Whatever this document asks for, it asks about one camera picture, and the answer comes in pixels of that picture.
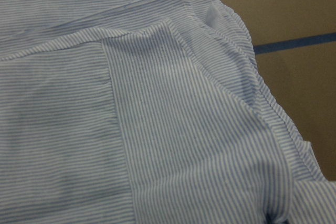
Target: blue and white striped fabric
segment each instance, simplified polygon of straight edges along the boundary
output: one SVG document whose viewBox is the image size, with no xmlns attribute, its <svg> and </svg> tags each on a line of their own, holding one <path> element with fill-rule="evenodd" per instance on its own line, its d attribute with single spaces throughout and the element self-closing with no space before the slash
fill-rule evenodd
<svg viewBox="0 0 336 224">
<path fill-rule="evenodd" d="M 0 0 L 1 223 L 333 223 L 336 186 L 219 0 Z"/>
</svg>

